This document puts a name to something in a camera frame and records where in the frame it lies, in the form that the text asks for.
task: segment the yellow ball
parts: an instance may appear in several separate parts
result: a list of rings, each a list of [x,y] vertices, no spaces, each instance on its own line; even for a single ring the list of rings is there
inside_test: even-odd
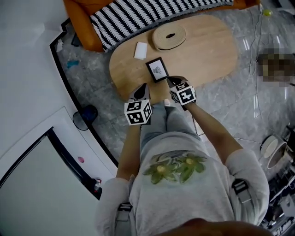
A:
[[[263,10],[263,15],[265,15],[265,16],[271,16],[271,14],[272,14],[272,12],[271,12],[271,10]]]

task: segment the leaf print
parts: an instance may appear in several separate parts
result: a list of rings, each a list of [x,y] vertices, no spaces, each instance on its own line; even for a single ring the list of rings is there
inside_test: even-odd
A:
[[[156,168],[157,166],[152,165],[143,173],[143,175],[152,175],[154,172],[156,172]]]
[[[185,162],[186,161],[186,157],[177,157],[176,160],[178,160],[180,162]]]
[[[196,157],[195,159],[196,159],[196,161],[199,161],[199,162],[205,162],[206,161],[205,157]]]
[[[168,171],[173,171],[173,170],[176,169],[176,167],[177,167],[177,164],[170,164],[170,165],[167,166],[167,170]]]
[[[157,184],[162,179],[184,183],[193,172],[202,173],[206,169],[206,166],[202,164],[205,161],[205,157],[195,155],[190,151],[170,151],[154,155],[150,167],[143,172],[143,175],[150,175],[152,184]]]
[[[196,163],[195,171],[202,173],[205,170],[205,166],[202,163]]]
[[[175,176],[171,172],[169,172],[166,175],[164,175],[164,178],[166,180],[168,180],[168,181],[171,181],[171,182],[176,182],[177,181],[176,178],[175,178]]]
[[[192,168],[187,168],[184,172],[182,172],[179,177],[180,183],[184,183],[185,181],[187,181],[193,172],[194,169]]]
[[[160,182],[163,178],[163,175],[161,175],[159,172],[155,172],[152,174],[152,184],[157,184]]]
[[[180,167],[178,167],[178,168],[175,170],[175,173],[182,173],[182,172],[184,172],[186,169],[187,169],[187,166],[186,166],[186,165],[181,165]]]

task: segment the pixelated area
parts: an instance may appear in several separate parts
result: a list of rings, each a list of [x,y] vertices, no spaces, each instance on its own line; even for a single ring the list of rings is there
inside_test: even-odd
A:
[[[257,58],[257,75],[264,82],[278,82],[280,87],[290,84],[295,76],[295,55],[282,49],[265,49]]]

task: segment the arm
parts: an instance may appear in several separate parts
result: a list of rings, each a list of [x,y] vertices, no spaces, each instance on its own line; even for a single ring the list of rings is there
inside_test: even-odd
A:
[[[101,194],[95,222],[99,235],[113,236],[118,207],[129,201],[129,180],[139,170],[140,125],[129,126],[116,178],[108,180]]]
[[[131,125],[120,156],[116,178],[123,178],[129,181],[131,175],[137,176],[140,163],[139,153],[140,125]]]
[[[198,107],[195,103],[190,102],[186,104],[185,107],[204,131],[224,165],[230,154],[236,150],[242,149],[239,143],[229,134],[220,122]]]
[[[237,150],[228,157],[226,167],[234,179],[247,182],[252,198],[252,203],[242,204],[230,188],[230,202],[236,220],[260,224],[268,209],[269,185],[255,153],[246,149]]]

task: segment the gray marble floor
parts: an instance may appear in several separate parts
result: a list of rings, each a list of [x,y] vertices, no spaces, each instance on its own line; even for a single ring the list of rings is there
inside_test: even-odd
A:
[[[295,87],[279,87],[263,82],[257,77],[254,66],[257,51],[261,52],[264,48],[284,48],[295,52],[295,19],[288,13],[279,12],[268,0],[263,0],[262,4],[265,9],[272,10],[270,17],[259,16],[257,6],[242,11],[206,13],[220,18],[232,30],[239,50],[238,65],[229,75],[196,88],[198,105],[218,119],[243,147],[254,150],[259,158],[260,144],[268,135],[281,135],[286,125],[295,124]],[[260,21],[255,35],[253,25],[258,18]],[[127,121],[124,103],[109,75],[112,52],[95,53],[74,47],[71,45],[74,30],[70,24],[68,31],[62,39],[63,50],[58,52],[60,62],[82,106],[92,104],[97,107],[99,116],[93,126],[118,159],[126,136]],[[67,68],[67,62],[71,60],[77,60],[79,64]],[[185,115],[193,127],[191,116]],[[216,155],[206,136],[201,137],[209,153]]]

